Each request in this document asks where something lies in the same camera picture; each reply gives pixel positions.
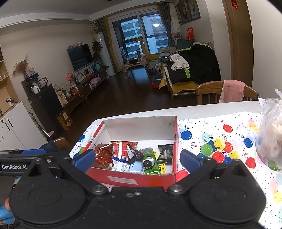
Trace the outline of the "balloon birthday tablecloth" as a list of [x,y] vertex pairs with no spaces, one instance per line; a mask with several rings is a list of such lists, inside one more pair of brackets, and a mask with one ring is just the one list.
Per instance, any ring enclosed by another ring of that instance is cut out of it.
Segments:
[[[201,159],[212,158],[221,164],[239,159],[251,172],[266,197],[266,207],[259,220],[265,228],[281,228],[281,172],[265,165],[256,153],[261,115],[252,112],[238,112],[203,118],[182,118],[168,113],[164,115],[139,115],[121,118],[175,116],[177,118],[178,159],[176,182],[190,173],[180,162],[180,153],[186,149]],[[93,134],[102,121],[94,121],[70,151],[70,157],[88,150]]]

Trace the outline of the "dark chocolate snack packet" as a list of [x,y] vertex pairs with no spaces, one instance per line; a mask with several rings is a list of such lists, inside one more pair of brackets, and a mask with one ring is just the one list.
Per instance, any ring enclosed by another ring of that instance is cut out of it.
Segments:
[[141,160],[144,157],[144,153],[135,149],[132,145],[127,144],[128,164],[133,164],[136,160]]

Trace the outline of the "blue white snack packet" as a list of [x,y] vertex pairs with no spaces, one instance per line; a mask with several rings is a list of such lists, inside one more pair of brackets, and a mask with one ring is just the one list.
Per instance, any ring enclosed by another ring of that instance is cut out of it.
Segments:
[[125,173],[129,172],[130,165],[128,164],[128,161],[118,157],[113,157],[112,161],[113,161],[112,171],[125,172]]

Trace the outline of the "black television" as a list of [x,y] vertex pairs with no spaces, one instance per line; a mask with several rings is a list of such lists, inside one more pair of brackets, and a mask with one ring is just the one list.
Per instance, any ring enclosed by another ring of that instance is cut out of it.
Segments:
[[74,71],[80,70],[94,61],[88,44],[68,48],[67,52]]

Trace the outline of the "yellow minion candy packet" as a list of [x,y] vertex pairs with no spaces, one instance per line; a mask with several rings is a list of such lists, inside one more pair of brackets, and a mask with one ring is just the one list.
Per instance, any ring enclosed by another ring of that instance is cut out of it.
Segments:
[[165,163],[158,164],[159,170],[161,174],[166,174],[166,166]]

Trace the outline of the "clear plastic bag of snacks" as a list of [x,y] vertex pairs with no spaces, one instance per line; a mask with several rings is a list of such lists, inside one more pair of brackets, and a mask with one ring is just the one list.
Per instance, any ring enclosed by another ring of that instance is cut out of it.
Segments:
[[274,171],[281,171],[281,91],[278,98],[267,98],[262,105],[262,118],[256,139],[261,161]]

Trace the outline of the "light blue snack packet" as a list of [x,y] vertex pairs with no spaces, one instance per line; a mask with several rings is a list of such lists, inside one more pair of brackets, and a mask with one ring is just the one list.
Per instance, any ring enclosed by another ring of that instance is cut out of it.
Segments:
[[130,165],[129,173],[144,174],[144,169],[142,167],[141,161],[135,161]]

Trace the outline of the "black snack packet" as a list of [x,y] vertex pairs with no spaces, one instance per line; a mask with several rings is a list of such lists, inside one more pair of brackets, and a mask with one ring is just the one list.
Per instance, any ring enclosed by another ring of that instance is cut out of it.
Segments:
[[173,161],[173,144],[158,145],[158,149],[160,150],[160,154],[157,162],[159,164],[164,163],[171,165]]

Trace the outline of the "dark sofa with clothes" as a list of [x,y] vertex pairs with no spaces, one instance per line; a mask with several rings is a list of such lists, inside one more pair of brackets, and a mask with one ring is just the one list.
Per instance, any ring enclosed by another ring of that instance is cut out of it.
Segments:
[[[170,57],[174,54],[187,60],[190,68],[172,71]],[[167,86],[174,99],[175,96],[195,94],[200,84],[220,80],[221,73],[214,50],[208,45],[196,43],[169,55],[159,87]]]

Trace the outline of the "wooden chair with pink cloth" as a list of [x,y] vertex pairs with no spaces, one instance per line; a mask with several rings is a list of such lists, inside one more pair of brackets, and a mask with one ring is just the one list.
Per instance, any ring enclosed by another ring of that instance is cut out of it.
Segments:
[[203,96],[207,95],[207,103],[211,104],[211,95],[214,103],[230,103],[242,101],[257,101],[259,93],[242,81],[225,80],[211,81],[197,86],[195,89],[197,104],[203,104]]

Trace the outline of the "green biscuit packet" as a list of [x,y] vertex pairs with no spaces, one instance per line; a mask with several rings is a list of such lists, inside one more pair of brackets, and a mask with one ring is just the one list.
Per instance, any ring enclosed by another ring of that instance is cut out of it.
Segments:
[[152,148],[145,148],[140,151],[144,154],[142,158],[142,168],[146,175],[160,174],[160,169]]

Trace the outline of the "white cabinet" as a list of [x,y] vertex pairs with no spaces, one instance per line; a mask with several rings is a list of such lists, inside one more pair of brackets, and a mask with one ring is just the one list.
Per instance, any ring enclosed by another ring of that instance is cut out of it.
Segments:
[[47,143],[22,102],[1,117],[1,150],[38,149]]

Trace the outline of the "small silver snack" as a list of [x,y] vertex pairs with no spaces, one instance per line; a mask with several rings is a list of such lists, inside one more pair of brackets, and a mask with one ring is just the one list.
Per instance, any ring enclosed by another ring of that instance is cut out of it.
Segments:
[[144,160],[142,160],[142,167],[144,170],[147,170],[154,166],[154,159],[152,157],[146,157]]

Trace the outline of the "brown Oreo packet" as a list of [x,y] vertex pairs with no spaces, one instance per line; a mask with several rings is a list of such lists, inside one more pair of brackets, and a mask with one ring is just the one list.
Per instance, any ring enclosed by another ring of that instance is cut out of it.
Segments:
[[112,148],[113,144],[98,144],[95,147],[95,161],[92,167],[106,169],[112,162]]

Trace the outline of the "red snack bag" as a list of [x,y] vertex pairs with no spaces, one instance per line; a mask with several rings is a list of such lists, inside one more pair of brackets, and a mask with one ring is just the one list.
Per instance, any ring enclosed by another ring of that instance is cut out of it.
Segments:
[[134,148],[136,148],[138,145],[137,142],[111,141],[112,157],[116,157],[128,161],[129,157],[127,151],[127,144],[131,145]]

